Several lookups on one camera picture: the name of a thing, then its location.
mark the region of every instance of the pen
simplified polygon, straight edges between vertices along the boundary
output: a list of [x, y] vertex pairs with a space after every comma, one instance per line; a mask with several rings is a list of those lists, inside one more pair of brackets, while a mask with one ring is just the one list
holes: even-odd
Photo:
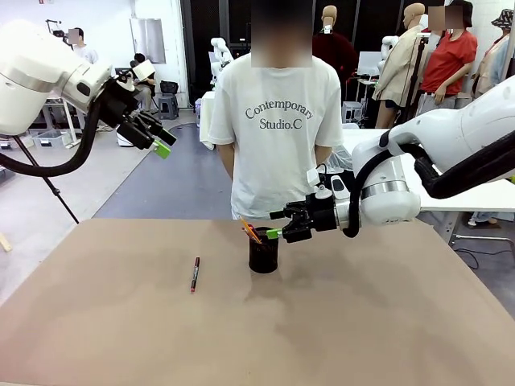
[[254, 241], [255, 243], [258, 243], [258, 244], [260, 244], [260, 243], [261, 243], [261, 240], [256, 239], [256, 238], [255, 238], [254, 236], [252, 236], [252, 235], [250, 234], [250, 232], [249, 232], [249, 231], [247, 231], [245, 228], [242, 228], [241, 230], [242, 230], [243, 232], [245, 232], [245, 234], [246, 234], [246, 235], [247, 235], [247, 236], [248, 236], [252, 241]]
[[256, 239], [257, 243], [258, 244], [262, 244], [262, 242], [259, 239], [259, 237], [256, 235], [256, 233], [254, 233], [254, 231], [252, 229], [250, 229], [250, 227], [247, 224], [247, 222], [245, 220], [243, 220], [241, 217], [240, 217], [240, 221], [243, 224], [243, 226], [245, 227], [245, 229]]
[[200, 257], [195, 259], [195, 267], [193, 268], [193, 280], [192, 286], [190, 287], [190, 292], [193, 294], [196, 289], [196, 279], [199, 278], [199, 267], [200, 267]]

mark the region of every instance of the hand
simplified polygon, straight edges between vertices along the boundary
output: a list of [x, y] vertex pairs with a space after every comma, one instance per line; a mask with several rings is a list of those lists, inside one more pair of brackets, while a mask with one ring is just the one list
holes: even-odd
[[435, 92], [435, 104], [439, 105], [445, 99], [445, 93], [447, 92], [447, 86], [442, 84]]

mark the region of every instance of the orange pencil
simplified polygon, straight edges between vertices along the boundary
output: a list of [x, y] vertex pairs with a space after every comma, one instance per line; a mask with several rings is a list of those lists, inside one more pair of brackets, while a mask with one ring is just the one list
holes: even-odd
[[240, 217], [240, 221], [241, 223], [243, 224], [243, 226], [245, 227], [245, 229], [247, 230], [247, 232], [252, 235], [252, 237], [254, 239], [256, 239], [257, 243], [258, 244], [262, 244], [261, 240], [259, 240], [259, 237], [254, 233], [254, 231], [252, 230], [252, 228], [247, 224], [247, 222], [245, 220], [243, 220], [241, 217]]

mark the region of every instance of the red shirt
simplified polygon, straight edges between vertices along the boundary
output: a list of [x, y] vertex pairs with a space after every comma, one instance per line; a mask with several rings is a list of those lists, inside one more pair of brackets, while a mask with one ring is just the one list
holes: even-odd
[[[457, 40], [451, 41], [451, 34], [446, 33], [431, 55], [424, 73], [421, 89], [435, 92], [442, 83], [476, 58], [477, 38], [465, 31]], [[457, 95], [463, 86], [461, 78], [447, 87], [446, 95]]]
[[338, 73], [340, 83], [356, 71], [358, 56], [351, 43], [340, 34], [317, 34], [313, 37], [313, 56], [320, 58]]

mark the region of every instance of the red pen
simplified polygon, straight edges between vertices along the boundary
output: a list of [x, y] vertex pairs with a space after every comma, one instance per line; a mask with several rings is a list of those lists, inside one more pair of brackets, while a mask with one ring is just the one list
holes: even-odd
[[200, 257], [195, 259], [195, 267], [193, 268], [193, 280], [192, 286], [190, 287], [190, 292], [193, 294], [196, 289], [196, 280], [199, 278], [199, 267], [200, 267]]

